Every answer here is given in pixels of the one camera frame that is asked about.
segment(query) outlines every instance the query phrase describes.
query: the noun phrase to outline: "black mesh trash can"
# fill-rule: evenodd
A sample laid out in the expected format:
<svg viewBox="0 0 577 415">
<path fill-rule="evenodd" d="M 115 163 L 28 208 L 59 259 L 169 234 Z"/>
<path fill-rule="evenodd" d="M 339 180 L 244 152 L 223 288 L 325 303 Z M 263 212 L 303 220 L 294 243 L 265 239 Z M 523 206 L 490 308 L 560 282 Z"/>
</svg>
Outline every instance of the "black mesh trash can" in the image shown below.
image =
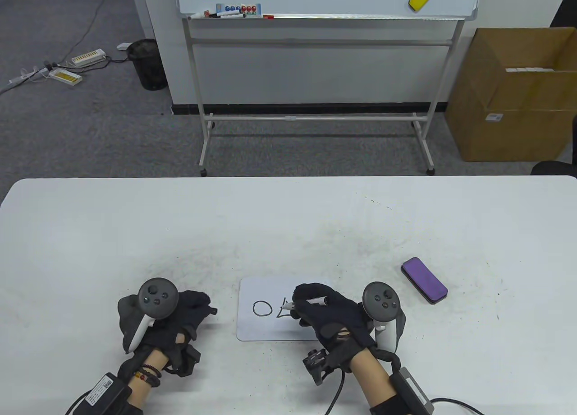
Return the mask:
<svg viewBox="0 0 577 415">
<path fill-rule="evenodd" d="M 160 90 L 169 85 L 156 40 L 136 41 L 130 44 L 126 54 L 136 69 L 142 87 L 146 90 Z"/>
</svg>

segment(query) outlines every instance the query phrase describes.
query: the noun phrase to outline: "white table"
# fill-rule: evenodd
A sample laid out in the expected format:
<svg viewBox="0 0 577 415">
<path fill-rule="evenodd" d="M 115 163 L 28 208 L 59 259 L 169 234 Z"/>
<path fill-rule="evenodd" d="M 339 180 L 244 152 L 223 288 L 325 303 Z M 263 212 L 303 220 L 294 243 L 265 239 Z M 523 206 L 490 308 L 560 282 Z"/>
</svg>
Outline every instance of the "white table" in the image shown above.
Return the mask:
<svg viewBox="0 0 577 415">
<path fill-rule="evenodd" d="M 575 414 L 575 227 L 571 178 L 23 180 L 0 207 L 2 412 L 62 414 L 116 372 L 117 300 L 158 275 L 219 314 L 193 377 L 163 379 L 147 413 L 324 413 L 338 374 L 317 388 L 301 362 L 318 344 L 235 337 L 242 277 L 309 274 L 357 300 L 373 280 L 395 288 L 398 354 L 429 398 Z M 413 256 L 447 299 L 427 304 L 402 276 Z M 349 377 L 334 414 L 367 409 Z"/>
</svg>

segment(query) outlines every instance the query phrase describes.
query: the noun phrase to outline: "hand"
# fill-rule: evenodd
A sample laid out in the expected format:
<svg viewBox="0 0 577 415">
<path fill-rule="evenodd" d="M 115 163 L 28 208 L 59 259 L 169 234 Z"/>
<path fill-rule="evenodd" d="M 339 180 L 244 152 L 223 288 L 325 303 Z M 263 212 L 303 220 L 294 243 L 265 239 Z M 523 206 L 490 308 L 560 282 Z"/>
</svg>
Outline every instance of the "hand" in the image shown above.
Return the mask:
<svg viewBox="0 0 577 415">
<path fill-rule="evenodd" d="M 200 359 L 198 353 L 191 345 L 190 340 L 196 340 L 196 330 L 200 323 L 209 314 L 216 314 L 216 308 L 210 307 L 210 298 L 206 293 L 192 290 L 179 293 L 179 303 L 174 312 L 162 320 L 156 320 L 154 325 L 146 331 L 144 337 L 134 351 L 132 359 L 122 364 L 118 377 L 129 380 L 140 368 L 144 360 L 154 349 L 159 349 L 169 359 L 165 370 L 179 376 L 192 374 L 194 364 Z M 128 327 L 134 326 L 134 317 L 141 317 L 138 310 L 136 295 L 130 295 L 118 301 L 118 314 L 120 316 L 120 329 L 124 333 Z M 176 343 L 177 335 L 184 335 L 180 343 Z"/>
<path fill-rule="evenodd" d="M 327 306 L 307 302 L 320 297 L 328 298 Z M 332 288 L 320 283 L 301 284 L 294 290 L 293 302 L 291 316 L 300 319 L 301 326 L 312 326 L 320 343 L 329 351 L 339 344 L 340 337 L 348 335 L 346 331 L 362 348 L 376 344 L 370 333 L 373 321 L 362 305 Z"/>
</svg>

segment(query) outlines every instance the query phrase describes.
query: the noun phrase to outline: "gray carpet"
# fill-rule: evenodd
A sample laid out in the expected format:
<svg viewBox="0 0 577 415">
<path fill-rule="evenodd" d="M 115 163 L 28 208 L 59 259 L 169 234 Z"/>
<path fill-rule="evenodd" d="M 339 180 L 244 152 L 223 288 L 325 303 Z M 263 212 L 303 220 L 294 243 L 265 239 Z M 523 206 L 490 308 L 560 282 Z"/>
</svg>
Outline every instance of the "gray carpet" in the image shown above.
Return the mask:
<svg viewBox="0 0 577 415">
<path fill-rule="evenodd" d="M 21 67 L 59 61 L 98 3 L 0 0 L 2 84 Z M 142 37 L 133 0 L 107 0 L 73 54 L 103 48 L 121 59 L 115 47 Z M 142 89 L 128 62 L 90 72 L 74 88 L 48 80 L 1 95 L 0 200 L 22 178 L 198 176 L 198 119 L 172 116 L 170 104 L 167 90 Z M 223 122 L 215 134 L 211 176 L 422 175 L 425 168 L 410 126 L 402 123 Z M 528 174 L 533 165 L 463 162 L 442 115 L 429 136 L 438 175 Z M 561 159 L 569 161 L 569 153 Z"/>
</svg>

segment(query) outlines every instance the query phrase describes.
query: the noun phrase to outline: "whiteboard stand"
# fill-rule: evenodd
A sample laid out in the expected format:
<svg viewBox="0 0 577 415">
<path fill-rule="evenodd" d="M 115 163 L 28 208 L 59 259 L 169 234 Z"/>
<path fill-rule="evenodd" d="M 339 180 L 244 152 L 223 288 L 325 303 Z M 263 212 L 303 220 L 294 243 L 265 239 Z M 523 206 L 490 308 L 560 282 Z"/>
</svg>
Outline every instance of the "whiteboard stand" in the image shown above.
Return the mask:
<svg viewBox="0 0 577 415">
<path fill-rule="evenodd" d="M 302 17 L 303 19 L 312 19 L 310 17 Z M 334 18 L 343 19 L 342 16 L 334 16 Z M 355 17 L 350 16 L 344 19 L 363 19 L 362 15 Z M 437 20 L 449 21 L 451 18 L 439 17 Z M 433 158 L 429 151 L 429 146 L 427 145 L 427 135 L 429 133 L 429 128 L 431 122 L 433 121 L 433 116 L 435 115 L 435 110 L 437 104 L 439 103 L 439 98 L 441 97 L 441 89 L 447 77 L 447 72 L 449 70 L 449 65 L 453 58 L 453 53 L 455 52 L 455 47 L 459 42 L 461 32 L 463 31 L 464 18 L 453 19 L 456 21 L 455 31 L 453 32 L 453 37 L 449 40 L 381 40 L 381 39 L 309 39 L 309 38 L 291 38 L 291 39 L 234 39 L 234 38 L 195 38 L 193 35 L 193 29 L 190 25 L 191 19 L 184 18 L 182 20 L 184 26 L 184 33 L 186 38 L 186 44 L 189 47 L 189 57 L 190 64 L 192 65 L 192 75 L 194 81 L 194 90 L 196 92 L 196 101 L 198 105 L 198 114 L 200 115 L 200 123 L 202 126 L 202 136 L 204 141 L 202 143 L 202 153 L 200 154 L 200 161 L 198 165 L 200 167 L 200 175 L 202 177 L 207 176 L 207 171 L 205 168 L 206 156 L 208 154 L 208 146 L 211 140 L 212 130 L 215 127 L 217 120 L 285 120 L 288 122 L 294 122 L 295 120 L 342 120 L 350 122 L 374 122 L 374 121 L 384 121 L 384 122 L 411 122 L 417 141 L 421 148 L 421 152 L 425 159 L 427 166 L 427 175 L 435 175 L 435 164 L 433 163 Z M 213 113 L 206 114 L 204 112 L 204 104 L 202 103 L 202 91 L 201 84 L 198 78 L 198 68 L 197 63 L 194 58 L 194 47 L 198 45 L 208 45 L 208 46 L 307 46 L 315 48 L 332 48 L 334 46 L 357 46 L 359 48 L 366 46 L 380 46 L 387 48 L 388 46 L 448 46 L 449 50 L 445 61 L 443 63 L 443 69 L 441 70 L 441 77 L 439 79 L 439 85 L 437 92 L 435 92 L 435 97 L 431 102 L 429 112 L 426 116 L 418 116 L 417 113 L 413 113 L 412 116 L 226 116 L 226 115 L 215 115 Z"/>
</svg>

